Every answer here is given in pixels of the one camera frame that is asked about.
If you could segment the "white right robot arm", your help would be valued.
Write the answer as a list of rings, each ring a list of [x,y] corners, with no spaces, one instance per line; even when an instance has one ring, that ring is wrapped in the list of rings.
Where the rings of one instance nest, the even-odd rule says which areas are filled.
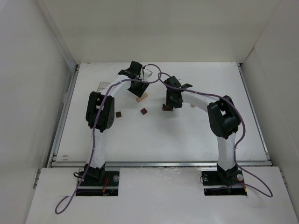
[[[217,97],[209,94],[199,94],[190,84],[181,85],[174,77],[164,81],[166,85],[166,106],[181,108],[183,103],[194,105],[208,114],[210,129],[217,138],[218,161],[217,177],[219,185],[231,185],[238,172],[234,159],[234,146],[236,132],[241,119],[234,109],[234,104],[229,96]]]

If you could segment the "light long wood block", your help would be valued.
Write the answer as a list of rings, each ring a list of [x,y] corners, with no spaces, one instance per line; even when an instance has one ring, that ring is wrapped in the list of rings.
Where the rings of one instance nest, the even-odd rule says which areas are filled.
[[[143,100],[144,100],[145,98],[147,98],[147,97],[148,97],[148,94],[147,94],[147,93],[143,93],[141,97],[138,97],[138,98],[136,99],[136,101],[137,101],[138,103],[140,103],[141,101],[143,101]]]

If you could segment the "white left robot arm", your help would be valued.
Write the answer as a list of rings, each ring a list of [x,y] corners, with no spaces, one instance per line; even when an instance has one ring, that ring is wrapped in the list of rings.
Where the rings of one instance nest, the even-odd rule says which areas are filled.
[[[92,130],[92,149],[84,166],[85,182],[98,185],[107,179],[104,144],[107,130],[115,119],[115,97],[124,91],[141,97],[149,86],[147,81],[151,76],[152,71],[132,61],[129,68],[121,70],[107,87],[90,93],[85,119]]]

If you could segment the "dark brown L block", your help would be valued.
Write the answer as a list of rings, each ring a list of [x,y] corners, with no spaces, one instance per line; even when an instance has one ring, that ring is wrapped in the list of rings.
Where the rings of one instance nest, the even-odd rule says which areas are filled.
[[[163,104],[162,110],[163,110],[163,111],[172,112],[172,111],[173,111],[173,108],[172,108],[172,107],[168,107],[167,105]]]

